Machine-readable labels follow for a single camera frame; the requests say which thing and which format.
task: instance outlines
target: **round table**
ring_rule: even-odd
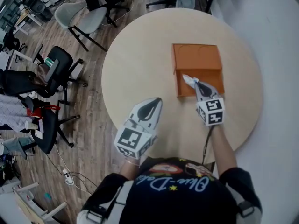
[[[236,150],[251,134],[262,108],[259,67],[231,27],[191,9],[169,8],[148,13],[115,38],[102,71],[102,92],[116,127],[133,106],[160,97],[163,108],[151,157],[181,157],[202,162],[208,127],[197,115],[196,97],[178,99],[171,65],[172,43],[217,45],[225,88],[225,135]],[[214,161],[208,145],[205,162]]]

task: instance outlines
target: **gray chair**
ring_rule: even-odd
[[[65,3],[61,6],[59,6],[55,11],[55,19],[56,21],[65,29],[68,29],[70,33],[76,38],[76,40],[81,44],[81,46],[88,51],[86,46],[83,44],[83,42],[79,39],[79,36],[75,33],[74,30],[85,36],[88,40],[96,44],[98,47],[100,47],[103,51],[107,52],[105,48],[103,48],[100,44],[98,44],[94,39],[92,39],[89,34],[95,32],[99,26],[101,25],[104,17],[107,15],[107,8],[101,7],[97,8],[95,10],[90,11],[88,14],[86,14],[83,18],[81,18],[81,21],[78,26],[71,26],[71,21],[73,17],[76,15],[77,12],[82,10],[87,6],[86,1],[77,2],[77,3]]]

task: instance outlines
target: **floor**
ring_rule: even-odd
[[[148,12],[164,8],[163,5],[155,5],[147,10],[145,4],[153,1],[155,0],[134,0],[132,11],[116,22],[117,28],[114,28],[112,25],[101,26],[99,31],[91,35],[91,37],[108,49],[114,38],[130,22]],[[205,8],[205,0],[196,1],[196,8],[203,10]],[[132,7],[132,0],[126,0],[123,6]],[[86,12],[86,10],[80,12],[76,16],[74,24]],[[124,14],[125,11],[116,11],[114,20]],[[101,71],[105,52],[84,38],[83,42],[89,49],[89,52],[85,52],[75,38],[67,30],[62,29],[55,20],[49,21],[41,27],[32,23],[26,25],[24,29],[29,32],[29,35],[18,32],[16,37],[21,42],[27,44],[26,55],[31,56],[37,46],[43,44],[42,53],[44,54],[48,54],[53,46],[59,46],[65,49],[73,57],[74,61],[79,58],[84,60],[80,76],[83,80],[88,81],[89,85],[88,87],[82,87],[81,85],[70,84],[68,100],[71,102],[71,105],[69,107],[61,105],[62,110],[60,111],[61,118],[77,114],[81,116],[80,119],[70,122],[63,127],[65,135],[75,146],[70,149],[58,135],[57,148],[71,171],[80,172],[93,183],[99,185],[106,175],[118,172],[119,166],[123,162],[123,157],[116,152],[112,145],[116,128],[106,111],[101,93]],[[12,69],[35,71],[36,65],[23,61],[14,64]],[[56,104],[57,99],[62,97],[63,94],[60,92],[51,97],[49,101],[52,104]],[[13,131],[3,131],[2,136],[4,139],[7,139],[26,135]],[[77,214],[90,196],[87,192],[93,193],[96,186],[79,174],[76,176],[79,176],[81,180],[78,177],[74,177],[74,180],[75,184],[83,191],[75,186],[68,186],[65,183],[65,178],[59,174],[58,170],[51,163],[52,161],[60,172],[65,168],[56,147],[53,147],[49,158],[38,148],[35,148],[35,150],[35,156],[29,156],[27,160],[22,159],[20,156],[17,157],[17,164],[22,174],[22,184],[24,186],[33,182],[40,184],[39,187],[33,189],[33,193],[37,203],[47,210],[52,210],[60,203],[66,201],[68,203],[67,208],[59,212],[56,217],[66,224],[75,223]]]

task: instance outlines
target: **forearm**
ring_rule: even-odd
[[[126,158],[128,161],[125,161],[121,167],[120,175],[128,178],[129,180],[134,180],[137,177],[139,171],[139,160],[133,158]]]
[[[237,167],[234,151],[225,137],[222,126],[216,125],[214,127],[211,142],[219,176],[226,170]]]

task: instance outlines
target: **cardboard box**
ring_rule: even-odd
[[[183,74],[209,83],[219,94],[224,94],[222,64],[217,46],[172,44],[171,55],[178,97],[196,96],[195,90],[185,83]]]

